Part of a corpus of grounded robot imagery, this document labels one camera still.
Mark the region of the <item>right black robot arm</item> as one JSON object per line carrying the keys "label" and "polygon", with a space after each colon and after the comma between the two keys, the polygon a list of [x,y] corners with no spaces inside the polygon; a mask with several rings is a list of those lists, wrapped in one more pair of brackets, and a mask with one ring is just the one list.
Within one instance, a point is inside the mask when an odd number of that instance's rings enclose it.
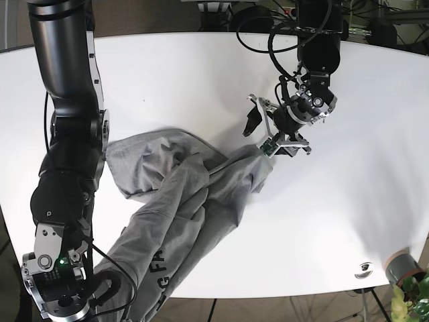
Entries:
{"label": "right black robot arm", "polygon": [[40,315],[52,321],[97,321],[115,293],[96,295],[110,274],[93,272],[92,217],[105,164],[109,114],[103,107],[90,1],[29,1],[34,46],[46,100],[46,156],[30,208],[34,250],[21,273]]}

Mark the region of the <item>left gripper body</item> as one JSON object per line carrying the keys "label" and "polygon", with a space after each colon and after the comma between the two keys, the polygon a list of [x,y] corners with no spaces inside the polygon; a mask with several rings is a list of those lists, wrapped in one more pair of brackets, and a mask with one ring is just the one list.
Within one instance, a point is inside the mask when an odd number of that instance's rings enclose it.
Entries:
{"label": "left gripper body", "polygon": [[277,133],[273,137],[266,137],[261,142],[261,151],[266,156],[275,156],[279,148],[276,144],[282,135],[293,136],[301,134],[300,129],[311,126],[327,118],[336,107],[336,96],[329,89],[328,80],[308,80],[298,86],[295,95],[290,95],[288,83],[281,81],[278,86],[282,95],[277,96],[272,120]]}

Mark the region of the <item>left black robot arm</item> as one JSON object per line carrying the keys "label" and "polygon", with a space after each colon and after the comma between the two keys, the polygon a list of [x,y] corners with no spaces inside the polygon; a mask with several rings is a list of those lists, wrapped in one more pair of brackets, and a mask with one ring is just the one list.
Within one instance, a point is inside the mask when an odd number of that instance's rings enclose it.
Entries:
{"label": "left black robot arm", "polygon": [[[265,135],[258,148],[268,157],[288,155],[298,150],[310,154],[309,142],[300,129],[326,119],[335,109],[337,97],[329,89],[330,77],[341,61],[343,33],[342,1],[298,1],[295,19],[285,17],[269,31],[267,54],[277,71],[279,81],[272,103],[263,97],[249,95],[253,108],[247,114],[243,136],[250,136],[263,123]],[[289,73],[276,58],[275,37],[283,30],[297,36],[297,44],[287,51],[296,50],[298,66]]]}

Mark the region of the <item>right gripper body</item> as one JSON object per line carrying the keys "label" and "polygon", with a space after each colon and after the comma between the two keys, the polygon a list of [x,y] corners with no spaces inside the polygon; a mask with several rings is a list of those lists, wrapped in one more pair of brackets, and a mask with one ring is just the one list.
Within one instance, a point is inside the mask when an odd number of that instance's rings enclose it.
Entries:
{"label": "right gripper body", "polygon": [[87,231],[36,232],[34,251],[23,255],[21,275],[42,319],[95,320],[90,236]]}

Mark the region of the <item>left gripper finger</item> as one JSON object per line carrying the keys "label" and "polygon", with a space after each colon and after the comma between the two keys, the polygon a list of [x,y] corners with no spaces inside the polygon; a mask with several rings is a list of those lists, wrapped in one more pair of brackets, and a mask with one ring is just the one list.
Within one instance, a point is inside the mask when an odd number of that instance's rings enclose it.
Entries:
{"label": "left gripper finger", "polygon": [[301,134],[294,134],[293,136],[282,135],[276,144],[279,148],[275,155],[287,155],[293,158],[298,153],[298,150],[305,151],[307,155],[312,152],[309,142]]}
{"label": "left gripper finger", "polygon": [[247,99],[253,103],[253,108],[247,114],[247,123],[243,130],[243,136],[249,137],[263,123],[265,134],[272,138],[273,134],[271,133],[268,119],[269,115],[273,115],[275,111],[275,104],[268,99],[256,97],[253,94],[250,94]]}

